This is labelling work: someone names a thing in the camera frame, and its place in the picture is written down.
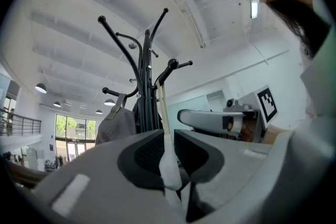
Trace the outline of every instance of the ceiling light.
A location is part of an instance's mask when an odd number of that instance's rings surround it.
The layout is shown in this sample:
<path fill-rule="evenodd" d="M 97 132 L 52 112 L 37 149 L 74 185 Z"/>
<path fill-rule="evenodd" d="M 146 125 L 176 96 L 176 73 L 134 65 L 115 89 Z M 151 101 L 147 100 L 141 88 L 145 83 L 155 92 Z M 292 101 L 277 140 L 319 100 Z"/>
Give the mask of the ceiling light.
<path fill-rule="evenodd" d="M 35 89 L 41 93 L 47 93 L 47 88 L 43 83 L 39 83 L 38 85 L 36 85 Z"/>
<path fill-rule="evenodd" d="M 112 99 L 107 99 L 104 104 L 105 105 L 115 105 L 116 103 Z"/>
<path fill-rule="evenodd" d="M 60 107 L 61 107 L 61 104 L 60 104 L 60 102 L 57 101 L 57 102 L 54 103 L 54 106 L 60 108 Z"/>
<path fill-rule="evenodd" d="M 258 3 L 254 3 L 251 1 L 251 19 L 255 19 L 258 17 Z"/>

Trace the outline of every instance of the person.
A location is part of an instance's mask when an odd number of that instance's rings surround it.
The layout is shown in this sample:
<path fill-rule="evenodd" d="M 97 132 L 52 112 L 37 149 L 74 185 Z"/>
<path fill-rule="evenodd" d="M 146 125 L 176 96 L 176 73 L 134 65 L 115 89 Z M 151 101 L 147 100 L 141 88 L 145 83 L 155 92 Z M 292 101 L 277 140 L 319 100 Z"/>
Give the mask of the person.
<path fill-rule="evenodd" d="M 323 0 L 260 0 L 287 25 L 299 38 L 303 68 L 309 67 L 320 47 L 324 43 L 332 26 L 332 16 Z M 306 118 L 316 117 L 314 105 L 307 93 Z M 242 140 L 253 139 L 255 120 L 245 120 L 241 129 Z M 264 143 L 273 144 L 277 135 L 288 130 L 270 125 Z"/>

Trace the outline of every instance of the white cloth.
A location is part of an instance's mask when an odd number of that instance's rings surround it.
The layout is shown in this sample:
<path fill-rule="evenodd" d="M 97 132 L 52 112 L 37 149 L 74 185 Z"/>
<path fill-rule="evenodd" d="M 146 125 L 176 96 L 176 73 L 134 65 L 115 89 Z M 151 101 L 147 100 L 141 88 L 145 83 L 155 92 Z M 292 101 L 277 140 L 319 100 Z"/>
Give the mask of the white cloth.
<path fill-rule="evenodd" d="M 312 0 L 313 10 L 314 12 L 321 17 L 327 24 L 332 24 L 333 19 L 332 16 L 324 2 L 324 0 Z M 306 70 L 311 64 L 312 57 L 309 55 L 308 49 L 305 45 L 301 44 L 300 46 L 300 54 L 302 59 L 303 70 Z M 313 119 L 317 116 L 316 110 L 314 108 L 314 104 L 307 92 L 306 98 L 306 118 Z"/>

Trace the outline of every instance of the railing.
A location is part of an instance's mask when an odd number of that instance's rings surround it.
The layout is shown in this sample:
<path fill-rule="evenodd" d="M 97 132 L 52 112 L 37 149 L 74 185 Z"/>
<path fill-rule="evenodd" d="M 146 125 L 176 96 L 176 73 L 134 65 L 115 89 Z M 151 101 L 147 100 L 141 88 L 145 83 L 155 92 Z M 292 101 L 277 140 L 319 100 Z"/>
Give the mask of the railing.
<path fill-rule="evenodd" d="M 0 135 L 39 134 L 40 132 L 41 121 L 0 109 Z"/>

